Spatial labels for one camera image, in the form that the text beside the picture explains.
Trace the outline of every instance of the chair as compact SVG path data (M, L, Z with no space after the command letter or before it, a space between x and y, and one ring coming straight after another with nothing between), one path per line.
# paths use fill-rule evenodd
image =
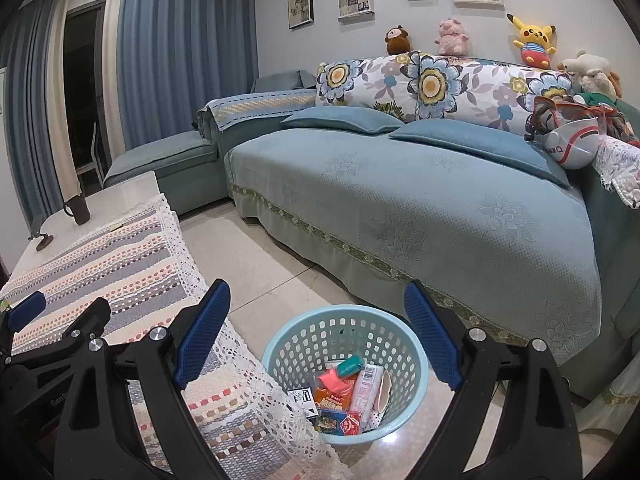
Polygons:
M102 166L100 165L100 159L98 158L98 150L96 146L96 123L94 123L94 136L91 139L91 162L85 164L84 166L80 166L76 168L76 175L80 176L83 173L87 173L89 171L95 170L95 173L98 176L98 183L100 183L100 188L104 188L104 173L102 172Z

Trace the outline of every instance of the white marble tabletop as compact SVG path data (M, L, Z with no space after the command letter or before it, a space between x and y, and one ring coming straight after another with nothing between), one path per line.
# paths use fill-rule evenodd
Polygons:
M12 276L19 276L49 261L80 237L122 216L137 204L151 200L159 193L156 174L151 171L87 197L86 204L91 219L85 224L77 225L63 210L53 213L40 229L41 233L53 235L53 241L37 252L36 246L42 238L32 240L20 257Z

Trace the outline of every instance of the monkey plush toy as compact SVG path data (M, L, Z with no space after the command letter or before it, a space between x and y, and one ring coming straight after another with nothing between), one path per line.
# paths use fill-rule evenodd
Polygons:
M402 28L402 25L392 28L385 36L386 51L390 56L404 54L411 50L411 44L406 38L409 33Z

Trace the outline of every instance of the blue gripper pad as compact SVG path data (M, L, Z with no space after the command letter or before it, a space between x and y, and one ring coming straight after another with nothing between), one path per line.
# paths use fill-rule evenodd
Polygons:
M404 310L436 376L457 390L463 381L458 368L458 348L415 283L409 283L404 290Z
M39 290L31 294L28 298L22 300L18 305L11 309L9 319L7 320L7 328L10 332L20 332L31 321L41 314L47 306L47 300Z
M231 290L226 282L221 282L178 347L174 383L181 390L200 375L230 306Z

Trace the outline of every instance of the pink pig plush toy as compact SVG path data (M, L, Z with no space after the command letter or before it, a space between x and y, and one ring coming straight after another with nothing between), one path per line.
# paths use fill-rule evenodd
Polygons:
M440 22L440 37L436 44L440 45L441 56L468 56L469 37L465 34L465 28L455 18L449 18Z

